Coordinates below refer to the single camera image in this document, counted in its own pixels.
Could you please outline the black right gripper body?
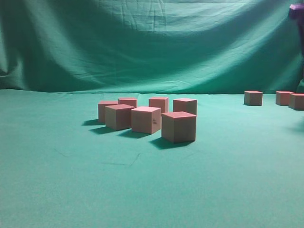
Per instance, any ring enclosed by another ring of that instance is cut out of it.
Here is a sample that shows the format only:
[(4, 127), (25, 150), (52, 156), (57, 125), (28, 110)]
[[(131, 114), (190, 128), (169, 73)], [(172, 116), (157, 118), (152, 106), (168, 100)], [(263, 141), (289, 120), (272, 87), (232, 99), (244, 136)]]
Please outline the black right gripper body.
[(299, 36), (300, 36), (300, 44), (301, 44), (301, 53), (304, 54), (304, 18), (299, 18), (297, 20)]

